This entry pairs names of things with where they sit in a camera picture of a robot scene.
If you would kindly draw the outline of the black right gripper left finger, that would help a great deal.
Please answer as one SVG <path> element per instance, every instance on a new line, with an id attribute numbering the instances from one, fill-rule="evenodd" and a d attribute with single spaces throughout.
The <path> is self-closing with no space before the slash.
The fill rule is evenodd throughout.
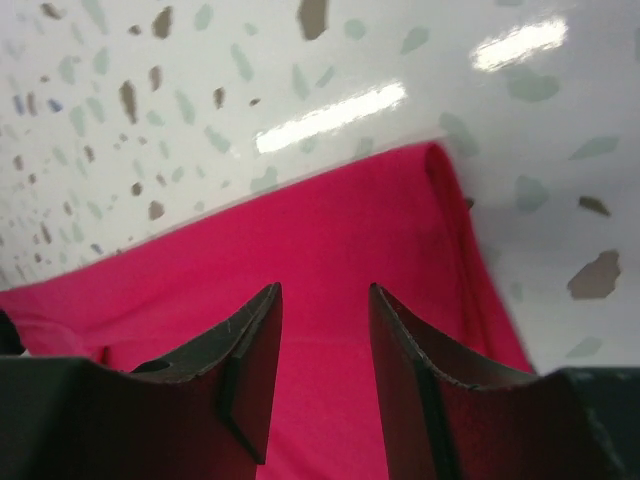
<path id="1" fill-rule="evenodd" d="M 252 479 L 267 457 L 282 289 L 125 373 L 81 357 L 1 360 L 5 479 Z"/>

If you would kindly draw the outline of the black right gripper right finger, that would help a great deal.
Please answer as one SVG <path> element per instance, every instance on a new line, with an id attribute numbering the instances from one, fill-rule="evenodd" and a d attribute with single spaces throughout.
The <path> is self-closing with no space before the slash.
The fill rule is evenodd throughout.
<path id="1" fill-rule="evenodd" d="M 635 479 L 639 371 L 544 376 L 493 361 L 369 290 L 369 332 L 393 479 Z"/>

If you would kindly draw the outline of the pink t shirt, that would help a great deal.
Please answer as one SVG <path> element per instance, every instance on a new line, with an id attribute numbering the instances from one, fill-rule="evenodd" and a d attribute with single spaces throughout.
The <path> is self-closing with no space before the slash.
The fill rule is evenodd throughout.
<path id="1" fill-rule="evenodd" d="M 283 290 L 261 479 L 384 479 L 368 331 L 378 283 L 465 346 L 528 370 L 454 169 L 428 143 L 302 181 L 56 279 L 4 292 L 33 354 L 130 369 Z"/>

